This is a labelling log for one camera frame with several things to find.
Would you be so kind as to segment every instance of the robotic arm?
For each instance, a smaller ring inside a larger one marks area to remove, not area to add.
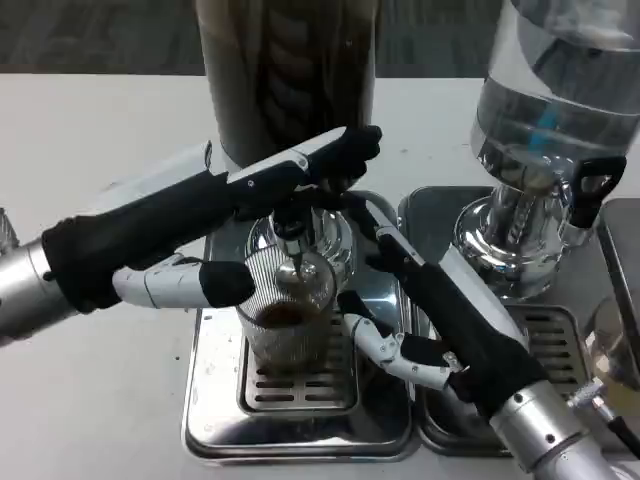
[[[237,173],[207,168],[106,212],[63,220],[22,247],[7,235],[0,339],[28,337],[121,301],[153,308],[241,303],[254,292],[243,264],[185,259],[176,248],[231,217],[268,215],[301,190],[359,177],[381,136],[373,126],[337,128]],[[210,165],[211,144],[200,155]]]
[[[373,203],[345,196],[351,217],[378,245],[380,256],[371,265],[396,276],[442,338],[435,343],[405,333],[376,343],[370,332],[376,322],[350,298],[353,292],[345,293],[339,298],[345,328],[363,353],[392,375],[452,388],[473,403],[521,468],[536,478],[616,480],[595,440],[529,355],[506,310],[475,281],[475,272],[461,270],[464,259],[456,258],[457,250],[426,262]],[[392,344],[396,356],[382,358],[380,352]]]

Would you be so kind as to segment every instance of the table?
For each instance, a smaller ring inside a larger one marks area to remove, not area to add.
[[[424,185],[489,184],[469,131],[478,79],[379,80],[382,153],[359,188],[397,205]],[[109,183],[207,139],[216,123],[204,77],[0,76],[0,206],[34,238]],[[616,191],[638,196],[637,146]],[[213,158],[213,162],[222,162]],[[202,242],[188,247],[200,254]],[[195,311],[119,305],[0,350],[0,468],[21,480],[524,477],[504,459],[214,468],[181,445]],[[632,462],[640,471],[640,464]]]

